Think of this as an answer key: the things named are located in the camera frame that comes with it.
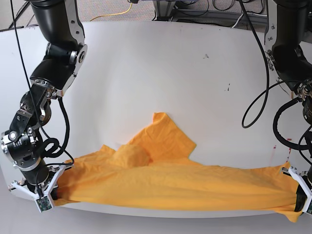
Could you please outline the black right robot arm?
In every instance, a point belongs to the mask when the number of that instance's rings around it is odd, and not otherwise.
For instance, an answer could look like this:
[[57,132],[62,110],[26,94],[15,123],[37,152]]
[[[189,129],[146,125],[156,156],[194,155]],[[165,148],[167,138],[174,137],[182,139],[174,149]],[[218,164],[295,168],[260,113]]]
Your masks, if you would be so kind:
[[63,96],[78,75],[87,45],[75,0],[32,0],[30,5],[48,45],[42,62],[26,78],[29,90],[9,130],[2,133],[0,145],[25,178],[14,181],[11,189],[29,194],[38,205],[51,205],[58,176],[71,164],[49,165],[44,159],[65,153],[69,135],[62,144],[55,138],[43,139],[43,127],[51,118],[51,101],[64,106]]

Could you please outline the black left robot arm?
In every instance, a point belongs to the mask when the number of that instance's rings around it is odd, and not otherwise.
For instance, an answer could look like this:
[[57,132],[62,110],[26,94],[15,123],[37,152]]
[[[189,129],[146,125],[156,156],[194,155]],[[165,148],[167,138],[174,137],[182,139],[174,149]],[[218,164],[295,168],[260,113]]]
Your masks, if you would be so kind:
[[296,97],[282,105],[273,119],[273,133],[277,140],[300,154],[312,151],[312,129],[301,136],[301,142],[292,143],[278,131],[282,113],[297,103],[302,103],[302,115],[308,124],[312,123],[312,65],[305,58],[300,43],[308,30],[309,0],[268,0],[266,2],[267,26],[265,50],[281,83],[287,85]]

